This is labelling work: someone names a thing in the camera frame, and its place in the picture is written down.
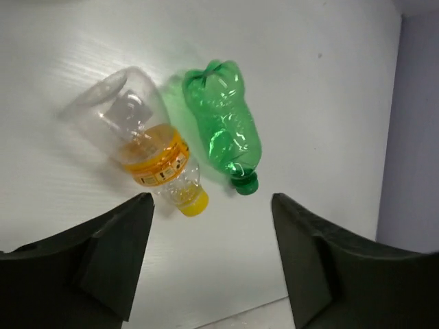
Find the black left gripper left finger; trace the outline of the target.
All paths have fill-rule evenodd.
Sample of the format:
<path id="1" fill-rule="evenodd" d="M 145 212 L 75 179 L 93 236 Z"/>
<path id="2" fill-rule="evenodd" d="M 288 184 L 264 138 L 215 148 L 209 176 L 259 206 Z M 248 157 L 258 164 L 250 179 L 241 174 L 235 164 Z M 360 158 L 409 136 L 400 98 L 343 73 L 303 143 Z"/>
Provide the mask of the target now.
<path id="1" fill-rule="evenodd" d="M 1 254 L 2 328 L 120 328 L 129 320 L 154 214 L 140 193 Z"/>

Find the orange label yellow cap bottle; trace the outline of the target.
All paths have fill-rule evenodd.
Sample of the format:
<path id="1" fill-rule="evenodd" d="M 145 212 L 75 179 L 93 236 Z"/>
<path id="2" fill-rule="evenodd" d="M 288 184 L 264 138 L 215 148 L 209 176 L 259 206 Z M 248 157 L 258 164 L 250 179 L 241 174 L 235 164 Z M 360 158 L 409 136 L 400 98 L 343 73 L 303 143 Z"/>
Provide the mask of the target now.
<path id="1" fill-rule="evenodd" d="M 60 114 L 141 186 L 194 217 L 209 204 L 200 166 L 171 124 L 155 83 L 137 66 L 120 69 L 80 93 Z"/>

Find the green plastic bottle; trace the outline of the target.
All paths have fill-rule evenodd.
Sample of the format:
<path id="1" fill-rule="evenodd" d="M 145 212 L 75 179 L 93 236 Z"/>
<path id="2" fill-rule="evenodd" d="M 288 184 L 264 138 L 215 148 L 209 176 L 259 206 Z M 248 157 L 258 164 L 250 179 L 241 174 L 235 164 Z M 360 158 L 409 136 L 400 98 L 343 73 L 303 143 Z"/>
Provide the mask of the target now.
<path id="1" fill-rule="evenodd" d="M 243 75 L 232 60 L 212 60 L 205 69 L 187 71 L 182 81 L 209 164 L 237 193 L 251 195 L 259 187 L 262 146 L 245 91 Z"/>

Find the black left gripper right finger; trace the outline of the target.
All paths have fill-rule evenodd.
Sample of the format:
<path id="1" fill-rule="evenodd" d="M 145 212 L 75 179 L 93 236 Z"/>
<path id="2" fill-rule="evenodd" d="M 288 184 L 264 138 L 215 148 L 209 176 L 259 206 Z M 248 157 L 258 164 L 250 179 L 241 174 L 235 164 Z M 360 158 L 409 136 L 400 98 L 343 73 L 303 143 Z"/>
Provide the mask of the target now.
<path id="1" fill-rule="evenodd" d="M 438 327 L 437 253 L 371 241 L 283 193 L 271 208 L 295 327 Z"/>

